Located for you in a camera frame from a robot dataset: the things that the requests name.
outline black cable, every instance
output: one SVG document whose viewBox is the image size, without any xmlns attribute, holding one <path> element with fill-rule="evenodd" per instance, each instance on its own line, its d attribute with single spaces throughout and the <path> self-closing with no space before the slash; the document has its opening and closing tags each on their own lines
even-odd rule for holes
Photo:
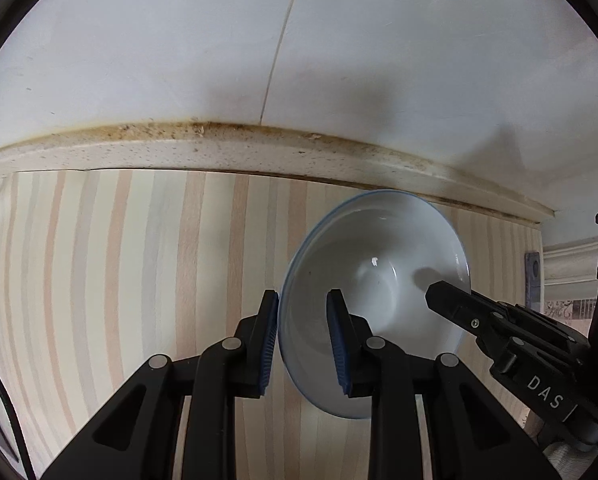
<svg viewBox="0 0 598 480">
<path fill-rule="evenodd" d="M 3 407 L 6 409 L 6 414 L 8 416 L 8 420 L 10 421 L 10 426 L 12 427 L 12 433 L 15 436 L 16 448 L 18 449 L 19 457 L 21 458 L 21 463 L 23 465 L 24 471 L 26 472 L 26 476 L 28 477 L 28 480 L 36 480 L 34 468 L 32 468 L 32 462 L 30 461 L 30 455 L 28 455 L 26 440 L 23 436 L 23 431 L 21 431 L 18 418 L 16 417 L 15 407 L 10 400 L 10 396 L 6 391 L 6 387 L 3 385 L 1 378 L 0 399 L 1 402 L 3 402 Z"/>
</svg>

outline white bowl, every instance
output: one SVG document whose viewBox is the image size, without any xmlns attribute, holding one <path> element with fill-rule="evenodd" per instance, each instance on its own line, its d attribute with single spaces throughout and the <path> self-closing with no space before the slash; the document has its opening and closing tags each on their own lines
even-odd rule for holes
<svg viewBox="0 0 598 480">
<path fill-rule="evenodd" d="M 428 285 L 439 280 L 470 292 L 464 248 L 434 206 L 386 189 L 335 208 L 304 240 L 281 291 L 279 347 L 297 388 L 332 415 L 371 415 L 370 398 L 348 399 L 337 382 L 326 322 L 332 288 L 375 335 L 406 352 L 434 359 L 457 351 L 462 330 L 426 306 Z"/>
</svg>

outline triangular cutout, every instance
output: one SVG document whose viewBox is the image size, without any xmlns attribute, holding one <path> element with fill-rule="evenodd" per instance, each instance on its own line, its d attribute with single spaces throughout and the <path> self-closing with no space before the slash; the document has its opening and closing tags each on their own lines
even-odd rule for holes
<svg viewBox="0 0 598 480">
<path fill-rule="evenodd" d="M 474 445 L 480 451 L 506 444 L 510 440 L 508 431 L 495 418 L 482 400 L 466 384 L 459 386 L 459 392 L 473 433 Z"/>
<path fill-rule="evenodd" d="M 94 441 L 119 451 L 128 449 L 145 392 L 143 384 L 136 386 L 96 429 L 92 435 Z"/>
</svg>

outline silver rivet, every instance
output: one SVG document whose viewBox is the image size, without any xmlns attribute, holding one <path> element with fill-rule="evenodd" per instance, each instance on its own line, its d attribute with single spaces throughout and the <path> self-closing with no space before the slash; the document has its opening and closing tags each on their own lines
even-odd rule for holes
<svg viewBox="0 0 598 480">
<path fill-rule="evenodd" d="M 158 370 L 159 368 L 163 368 L 165 365 L 168 364 L 168 358 L 163 354 L 156 354 L 153 355 L 150 359 L 148 359 L 148 366 L 153 370 Z"/>
<path fill-rule="evenodd" d="M 441 364 L 448 368 L 454 368 L 459 364 L 459 358 L 455 354 L 441 354 Z"/>
<path fill-rule="evenodd" d="M 365 340 L 365 344 L 368 348 L 372 348 L 373 350 L 378 350 L 385 346 L 385 341 L 377 335 L 369 337 Z"/>
<path fill-rule="evenodd" d="M 223 346 L 226 350 L 236 350 L 241 346 L 241 339 L 238 337 L 227 337 L 221 341 L 221 346 Z"/>
</svg>

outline white lettering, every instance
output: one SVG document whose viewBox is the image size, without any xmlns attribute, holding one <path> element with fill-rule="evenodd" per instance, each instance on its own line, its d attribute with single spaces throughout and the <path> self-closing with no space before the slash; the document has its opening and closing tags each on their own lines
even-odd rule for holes
<svg viewBox="0 0 598 480">
<path fill-rule="evenodd" d="M 561 395 L 555 396 L 553 402 L 550 403 L 550 407 L 556 408 L 557 406 L 559 406 L 560 400 L 564 400 L 564 398 Z"/>
<path fill-rule="evenodd" d="M 536 390 L 537 386 L 539 386 L 540 382 L 541 381 L 540 381 L 539 377 L 535 376 L 528 383 L 528 388 L 531 389 L 531 390 Z"/>
<path fill-rule="evenodd" d="M 543 397 L 544 400 L 548 398 L 548 394 L 550 393 L 550 386 L 548 386 L 543 392 L 537 394 L 537 397 Z"/>
</svg>

